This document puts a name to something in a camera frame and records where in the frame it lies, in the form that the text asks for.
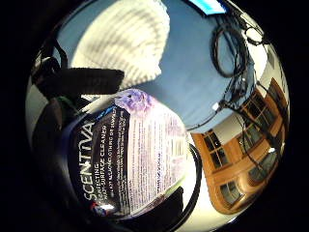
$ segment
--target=black background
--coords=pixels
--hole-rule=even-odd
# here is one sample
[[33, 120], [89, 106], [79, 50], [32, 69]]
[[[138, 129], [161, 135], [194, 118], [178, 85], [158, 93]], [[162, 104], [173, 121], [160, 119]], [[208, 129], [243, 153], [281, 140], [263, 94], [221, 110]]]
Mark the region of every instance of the black background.
[[[301, 226], [306, 230], [308, 12], [300, 1], [235, 2], [257, 20], [280, 56], [290, 88], [291, 128], [285, 156], [264, 193], [234, 223], [220, 231], [296, 231]], [[2, 4], [5, 15], [0, 85], [2, 231], [84, 231], [49, 200], [31, 159], [24, 125], [25, 89], [36, 51], [53, 25], [77, 3], [11, 0], [7, 5]]]

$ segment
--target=white fabric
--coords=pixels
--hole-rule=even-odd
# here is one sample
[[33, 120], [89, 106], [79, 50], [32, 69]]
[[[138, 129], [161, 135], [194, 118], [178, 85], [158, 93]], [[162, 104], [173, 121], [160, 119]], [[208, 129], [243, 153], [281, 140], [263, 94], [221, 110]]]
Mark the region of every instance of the white fabric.
[[88, 27], [71, 66], [122, 70], [121, 90], [153, 80], [161, 74], [169, 21], [159, 0], [119, 0]]

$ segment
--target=wire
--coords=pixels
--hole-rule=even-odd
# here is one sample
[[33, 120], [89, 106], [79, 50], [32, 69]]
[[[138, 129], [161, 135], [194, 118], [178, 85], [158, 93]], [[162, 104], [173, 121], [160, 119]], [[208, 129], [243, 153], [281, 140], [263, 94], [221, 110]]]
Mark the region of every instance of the wire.
[[281, 153], [280, 153], [279, 144], [277, 143], [275, 137], [272, 136], [272, 134], [268, 130], [266, 130], [262, 125], [260, 125], [259, 123], [257, 123], [253, 119], [251, 119], [246, 113], [240, 111], [239, 109], [233, 108], [227, 102], [222, 101], [220, 103], [220, 105], [223, 108], [229, 108], [229, 109], [233, 110], [234, 112], [239, 114], [241, 117], [244, 117], [247, 121], [249, 121], [250, 123], [254, 124], [256, 127], [258, 127], [260, 129], [260, 131], [266, 136], [266, 140], [268, 141], [269, 145], [275, 149], [276, 159], [280, 160], [280, 156], [279, 155]]
[[242, 124], [239, 120], [239, 117], [236, 117], [236, 119], [238, 120], [238, 122], [241, 126], [241, 141], [242, 141], [242, 145], [243, 145], [243, 150], [244, 150], [245, 154], [249, 157], [250, 161], [258, 168], [258, 170], [259, 170], [260, 174], [263, 176], [263, 178], [265, 178], [267, 176], [267, 172], [258, 162], [256, 162], [251, 157], [251, 155], [248, 153], [248, 150], [246, 149], [246, 145], [245, 145], [245, 142], [244, 142], [245, 123]]
[[[237, 40], [236, 61], [238, 60], [238, 58], [241, 61], [239, 65], [235, 66], [233, 72], [230, 73], [223, 71], [223, 69], [219, 64], [219, 57], [218, 57], [219, 39], [222, 35], [224, 35], [227, 32], [230, 34], [230, 36], [232, 36], [232, 38]], [[247, 59], [247, 47], [241, 33], [236, 29], [234, 29], [231, 25], [225, 25], [225, 24], [219, 25], [218, 28], [214, 31], [214, 35], [211, 41], [211, 59], [215, 68], [223, 77], [231, 78], [242, 75], [246, 70], [248, 59]]]
[[195, 208], [195, 205], [197, 203], [197, 200], [199, 198], [201, 180], [202, 180], [203, 164], [202, 164], [201, 156], [200, 156], [198, 150], [192, 144], [189, 144], [189, 146], [190, 146], [190, 151], [191, 151], [191, 154], [193, 156], [193, 159], [194, 159], [194, 162], [195, 162], [195, 167], [196, 167], [195, 187], [194, 187], [194, 190], [192, 192], [192, 195], [191, 195], [189, 202], [187, 203], [182, 214], [180, 215], [180, 219], [178, 219], [176, 222], [169, 225], [168, 228], [166, 228], [164, 230], [165, 232], [172, 232], [172, 231], [175, 231], [178, 228], [180, 228], [187, 221], [187, 219], [190, 217], [190, 215], [192, 214], [192, 212]]

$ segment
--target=building window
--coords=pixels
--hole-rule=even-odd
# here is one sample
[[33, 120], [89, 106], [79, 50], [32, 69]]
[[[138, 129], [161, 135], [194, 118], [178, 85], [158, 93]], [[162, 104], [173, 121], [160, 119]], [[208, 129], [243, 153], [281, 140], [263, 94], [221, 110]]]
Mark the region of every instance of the building window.
[[222, 167], [229, 163], [223, 147], [213, 130], [204, 134], [204, 141], [211, 153], [211, 159], [215, 168]]
[[233, 205], [241, 197], [241, 193], [239, 192], [239, 189], [234, 181], [220, 186], [220, 190], [224, 199], [230, 205]]
[[253, 94], [252, 98], [244, 107], [251, 117], [257, 121], [260, 125], [264, 126], [265, 129], [268, 129], [274, 122], [275, 117], [268, 109], [267, 105], [264, 103], [264, 100], [260, 97], [259, 94]]
[[276, 162], [276, 152], [270, 152], [268, 153], [261, 162], [259, 162], [259, 165], [262, 167], [254, 167], [249, 171], [250, 179], [254, 182], [262, 182], [269, 172], [272, 170], [275, 162]]
[[240, 137], [238, 137], [239, 145], [242, 152], [247, 153], [262, 138], [262, 134], [257, 127], [251, 124]]
[[[268, 130], [275, 120], [274, 115], [268, 109], [264, 100], [257, 93], [253, 94], [252, 97], [244, 104], [242, 111], [245, 111], [249, 117], [255, 120], [265, 130]], [[242, 152], [245, 154], [262, 138], [263, 133], [260, 128], [245, 120], [245, 130], [238, 137]]]

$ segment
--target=window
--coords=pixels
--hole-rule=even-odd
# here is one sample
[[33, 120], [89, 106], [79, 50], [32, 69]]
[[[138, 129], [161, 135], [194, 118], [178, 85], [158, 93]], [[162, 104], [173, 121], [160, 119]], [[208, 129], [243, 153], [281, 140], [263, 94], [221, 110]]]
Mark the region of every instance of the window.
[[220, 190], [224, 199], [230, 205], [233, 205], [241, 197], [235, 182], [229, 182], [223, 186], [220, 186]]
[[222, 145], [213, 130], [204, 134], [204, 141], [211, 152], [211, 159], [215, 168], [222, 167], [229, 163]]
[[249, 171], [250, 179], [257, 183], [262, 182], [267, 177], [273, 165], [275, 164], [276, 156], [276, 152], [268, 153], [259, 163], [263, 169], [256, 166]]
[[279, 93], [276, 91], [275, 87], [273, 86], [273, 83], [269, 85], [268, 88], [269, 93], [271, 94], [271, 97], [276, 101], [276, 102], [281, 102], [282, 98], [280, 97]]
[[260, 141], [261, 138], [262, 134], [258, 131], [255, 125], [251, 124], [249, 128], [238, 137], [242, 152], [244, 154], [248, 152], [258, 141]]
[[[257, 93], [253, 94], [244, 104], [242, 111], [245, 111], [249, 117], [255, 120], [265, 130], [268, 130], [275, 120], [274, 115]], [[239, 146], [244, 154], [263, 137], [260, 128], [253, 123], [245, 121], [245, 128], [246, 130], [238, 137]]]

